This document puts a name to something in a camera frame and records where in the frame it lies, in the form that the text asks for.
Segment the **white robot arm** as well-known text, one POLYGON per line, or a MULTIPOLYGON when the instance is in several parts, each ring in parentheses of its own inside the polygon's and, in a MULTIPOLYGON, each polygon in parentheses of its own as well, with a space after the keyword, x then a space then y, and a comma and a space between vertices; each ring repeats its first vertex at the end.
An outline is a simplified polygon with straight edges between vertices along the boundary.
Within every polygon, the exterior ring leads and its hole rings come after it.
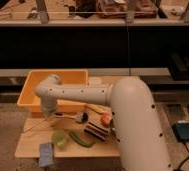
POLYGON ((46 116, 56 112, 58 100, 110 107, 124 171, 173 171, 152 93, 142 80, 127 76, 111 85, 63 85, 50 75, 35 93, 46 116))

